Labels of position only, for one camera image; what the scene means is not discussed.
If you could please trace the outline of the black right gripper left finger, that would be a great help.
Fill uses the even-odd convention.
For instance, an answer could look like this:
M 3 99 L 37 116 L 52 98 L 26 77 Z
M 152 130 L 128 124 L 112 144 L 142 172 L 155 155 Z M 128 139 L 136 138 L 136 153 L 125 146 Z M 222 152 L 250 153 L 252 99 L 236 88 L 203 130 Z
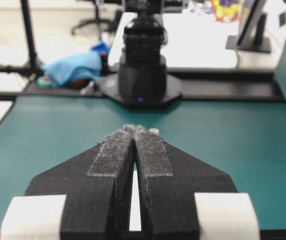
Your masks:
M 106 240 L 127 230 L 134 141 L 118 131 L 35 176 L 11 200 L 2 240 Z

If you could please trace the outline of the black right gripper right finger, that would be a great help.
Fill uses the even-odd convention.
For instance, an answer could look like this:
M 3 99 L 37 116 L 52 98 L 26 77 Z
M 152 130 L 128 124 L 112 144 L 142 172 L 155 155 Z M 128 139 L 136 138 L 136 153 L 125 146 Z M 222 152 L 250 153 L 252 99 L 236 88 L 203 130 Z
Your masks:
M 134 132 L 142 228 L 154 240 L 257 240 L 258 219 L 230 175 L 148 131 Z

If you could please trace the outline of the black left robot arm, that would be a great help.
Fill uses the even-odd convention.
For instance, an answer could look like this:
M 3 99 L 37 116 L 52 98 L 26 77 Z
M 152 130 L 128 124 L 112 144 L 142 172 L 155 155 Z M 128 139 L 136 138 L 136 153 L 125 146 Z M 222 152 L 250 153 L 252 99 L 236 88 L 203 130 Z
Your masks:
M 137 16 L 124 27 L 122 54 L 116 74 L 102 78 L 101 92 L 129 107 L 158 108 L 181 97 L 181 81 L 168 74 L 160 53 L 168 35 L 156 15 L 162 0 L 126 0 L 125 11 Z

